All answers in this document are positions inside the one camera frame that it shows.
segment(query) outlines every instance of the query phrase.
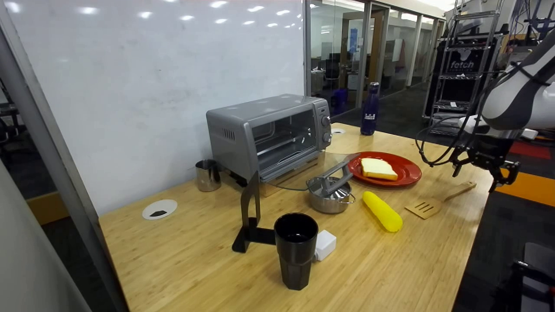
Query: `black mug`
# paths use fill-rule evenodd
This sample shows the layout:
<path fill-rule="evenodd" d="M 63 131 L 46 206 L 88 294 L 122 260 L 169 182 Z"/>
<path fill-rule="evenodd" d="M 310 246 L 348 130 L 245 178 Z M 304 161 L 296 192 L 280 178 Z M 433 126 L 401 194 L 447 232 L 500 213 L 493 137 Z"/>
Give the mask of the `black mug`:
<path fill-rule="evenodd" d="M 310 284 L 315 258 L 318 223 L 304 213 L 289 213 L 275 223 L 282 265 L 282 279 L 290 289 Z"/>

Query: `blue bottle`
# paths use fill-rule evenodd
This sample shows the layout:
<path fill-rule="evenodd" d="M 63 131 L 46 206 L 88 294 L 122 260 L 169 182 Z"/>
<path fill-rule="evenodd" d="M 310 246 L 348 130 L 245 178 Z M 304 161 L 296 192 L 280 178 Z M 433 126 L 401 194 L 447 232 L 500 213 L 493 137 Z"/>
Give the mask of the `blue bottle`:
<path fill-rule="evenodd" d="M 369 86 L 369 97 L 363 102 L 362 135 L 374 135 L 379 121 L 381 105 L 381 83 L 372 81 Z"/>

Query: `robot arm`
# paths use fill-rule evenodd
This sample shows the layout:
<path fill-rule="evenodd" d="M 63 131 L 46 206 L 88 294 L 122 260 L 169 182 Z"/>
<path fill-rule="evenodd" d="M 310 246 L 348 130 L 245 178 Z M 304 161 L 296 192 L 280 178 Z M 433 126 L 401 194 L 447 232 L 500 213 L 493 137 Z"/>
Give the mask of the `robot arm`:
<path fill-rule="evenodd" d="M 473 140 L 454 150 L 450 161 L 455 175 L 467 163 L 486 168 L 495 176 L 493 187 L 512 183 L 519 163 L 507 154 L 526 126 L 555 126 L 555 31 L 539 45 L 521 64 L 509 66 L 507 72 L 485 93 L 483 118 L 488 126 L 467 126 Z"/>
<path fill-rule="evenodd" d="M 555 31 L 486 95 L 483 116 L 497 130 L 555 126 Z"/>

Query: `stainless steel pot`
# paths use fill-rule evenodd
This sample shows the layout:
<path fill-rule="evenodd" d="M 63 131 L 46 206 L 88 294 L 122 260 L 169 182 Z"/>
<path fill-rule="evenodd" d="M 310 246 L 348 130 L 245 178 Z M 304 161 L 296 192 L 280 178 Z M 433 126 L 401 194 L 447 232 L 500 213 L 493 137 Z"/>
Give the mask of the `stainless steel pot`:
<path fill-rule="evenodd" d="M 332 176 L 336 171 L 343 170 L 344 176 Z M 323 173 L 308 182 L 310 204 L 322 213 L 337 215 L 348 209 L 351 199 L 349 178 L 353 173 L 348 168 L 348 161 L 334 166 L 330 171 Z"/>

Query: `wooden table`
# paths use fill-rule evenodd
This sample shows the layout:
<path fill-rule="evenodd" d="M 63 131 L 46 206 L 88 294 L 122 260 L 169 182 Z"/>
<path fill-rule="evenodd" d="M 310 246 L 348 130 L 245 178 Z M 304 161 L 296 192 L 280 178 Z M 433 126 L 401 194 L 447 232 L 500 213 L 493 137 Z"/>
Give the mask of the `wooden table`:
<path fill-rule="evenodd" d="M 275 246 L 232 251 L 242 225 L 240 192 L 232 183 L 200 192 L 188 182 L 108 213 L 101 227 L 131 310 L 452 310 L 488 199 L 490 173 L 466 166 L 454 178 L 452 166 L 424 164 L 412 138 L 381 131 L 362 137 L 348 124 L 334 128 L 344 133 L 334 135 L 327 154 L 396 152 L 421 164 L 422 180 L 405 189 L 353 180 L 358 199 L 341 215 L 315 211 L 299 190 L 280 189 L 263 197 L 261 227 L 271 228 L 280 215 L 303 211 L 339 237 L 337 249 L 313 265 L 303 291 L 282 282 Z M 429 154 L 445 150 L 428 147 Z M 469 180 L 478 187 L 429 220 L 405 209 L 419 196 L 441 197 Z M 386 232 L 365 208 L 363 190 L 389 201 L 405 228 Z M 159 199 L 176 199 L 179 208 L 167 218 L 145 220 L 143 209 Z"/>

